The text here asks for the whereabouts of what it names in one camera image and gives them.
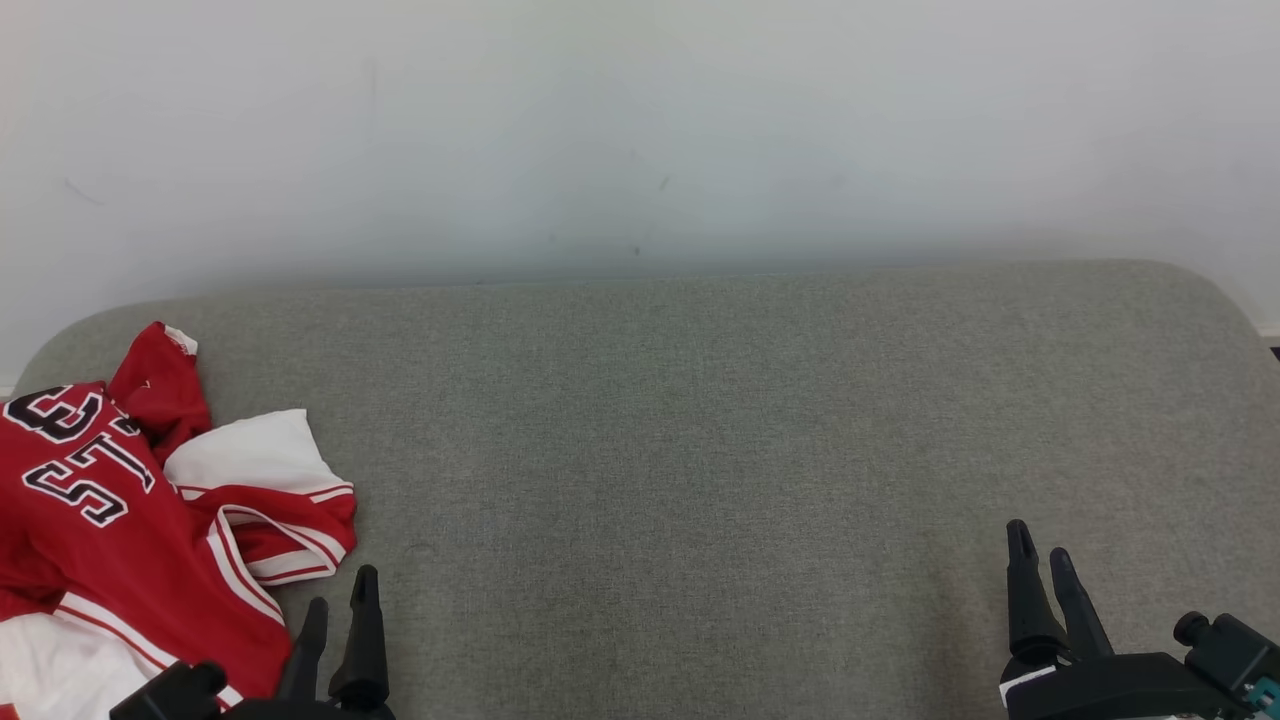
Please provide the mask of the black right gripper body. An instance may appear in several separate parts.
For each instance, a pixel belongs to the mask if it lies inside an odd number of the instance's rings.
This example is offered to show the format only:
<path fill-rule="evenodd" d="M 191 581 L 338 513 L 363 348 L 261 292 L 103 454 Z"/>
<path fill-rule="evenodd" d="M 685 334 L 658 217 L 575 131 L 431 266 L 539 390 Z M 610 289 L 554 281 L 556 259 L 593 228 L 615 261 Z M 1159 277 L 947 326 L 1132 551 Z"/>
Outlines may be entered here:
<path fill-rule="evenodd" d="M 1242 703 L 1167 653 L 1047 666 L 1000 684 L 1007 720 L 1242 720 Z"/>

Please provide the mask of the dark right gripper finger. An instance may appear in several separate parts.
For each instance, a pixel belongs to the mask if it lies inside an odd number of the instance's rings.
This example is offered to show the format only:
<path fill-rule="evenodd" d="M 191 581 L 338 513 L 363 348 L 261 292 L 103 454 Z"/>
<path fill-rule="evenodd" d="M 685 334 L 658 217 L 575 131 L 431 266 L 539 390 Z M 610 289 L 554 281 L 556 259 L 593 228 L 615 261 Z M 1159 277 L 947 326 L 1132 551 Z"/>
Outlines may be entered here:
<path fill-rule="evenodd" d="M 1073 657 L 1082 662 L 1112 657 L 1114 647 L 1070 553 L 1065 548 L 1053 548 L 1050 568 Z"/>
<path fill-rule="evenodd" d="M 1023 520 L 1006 525 L 1007 628 L 1011 664 L 1057 664 L 1070 655 L 1039 573 L 1039 555 Z"/>

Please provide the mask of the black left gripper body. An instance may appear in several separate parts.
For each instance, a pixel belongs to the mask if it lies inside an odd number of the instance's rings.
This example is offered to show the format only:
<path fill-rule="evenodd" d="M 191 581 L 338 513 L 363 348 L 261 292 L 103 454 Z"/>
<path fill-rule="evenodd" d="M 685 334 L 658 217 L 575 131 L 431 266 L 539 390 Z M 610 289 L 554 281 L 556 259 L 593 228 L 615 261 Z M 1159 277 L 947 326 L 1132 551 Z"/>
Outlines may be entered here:
<path fill-rule="evenodd" d="M 396 720 L 385 702 L 356 700 L 244 700 L 225 720 Z"/>

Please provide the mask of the red lettered basketball jersey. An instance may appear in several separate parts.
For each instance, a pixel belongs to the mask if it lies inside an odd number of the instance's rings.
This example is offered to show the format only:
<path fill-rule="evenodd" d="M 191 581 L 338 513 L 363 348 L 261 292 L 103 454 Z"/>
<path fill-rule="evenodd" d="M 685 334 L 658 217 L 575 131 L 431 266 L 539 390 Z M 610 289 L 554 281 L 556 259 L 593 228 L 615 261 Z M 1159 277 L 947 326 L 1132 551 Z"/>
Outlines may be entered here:
<path fill-rule="evenodd" d="M 151 674 L 227 674 L 221 708 L 269 697 L 291 652 L 271 588 L 332 577 L 355 487 L 301 410 L 212 427 L 161 466 L 108 383 L 0 406 L 0 618 L 36 611 L 123 644 Z"/>

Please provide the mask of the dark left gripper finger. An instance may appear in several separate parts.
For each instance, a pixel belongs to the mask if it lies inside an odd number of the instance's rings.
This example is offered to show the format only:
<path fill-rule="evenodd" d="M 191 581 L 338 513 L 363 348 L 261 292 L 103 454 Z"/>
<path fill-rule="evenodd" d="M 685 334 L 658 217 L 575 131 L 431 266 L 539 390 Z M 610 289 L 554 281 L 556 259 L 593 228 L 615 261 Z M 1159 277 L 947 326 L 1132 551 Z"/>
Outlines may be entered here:
<path fill-rule="evenodd" d="M 329 682 L 329 703 L 346 712 L 388 712 L 390 683 L 374 565 L 362 565 L 357 570 L 349 611 L 343 659 Z"/>
<path fill-rule="evenodd" d="M 329 607 L 324 598 L 310 601 L 300 634 L 276 687 L 276 698 L 310 702 L 316 700 L 317 670 L 326 648 Z"/>

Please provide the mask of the red shorts with white band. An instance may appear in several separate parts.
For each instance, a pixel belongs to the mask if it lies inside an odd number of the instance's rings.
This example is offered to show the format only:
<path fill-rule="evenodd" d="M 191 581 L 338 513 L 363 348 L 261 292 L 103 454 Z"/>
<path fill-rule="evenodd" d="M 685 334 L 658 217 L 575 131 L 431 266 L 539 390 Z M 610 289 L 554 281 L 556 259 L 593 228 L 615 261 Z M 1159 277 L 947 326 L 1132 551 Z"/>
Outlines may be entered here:
<path fill-rule="evenodd" d="M 152 322 L 129 346 L 108 382 L 108 395 L 147 438 L 157 462 L 212 429 L 197 369 L 198 342 Z"/>

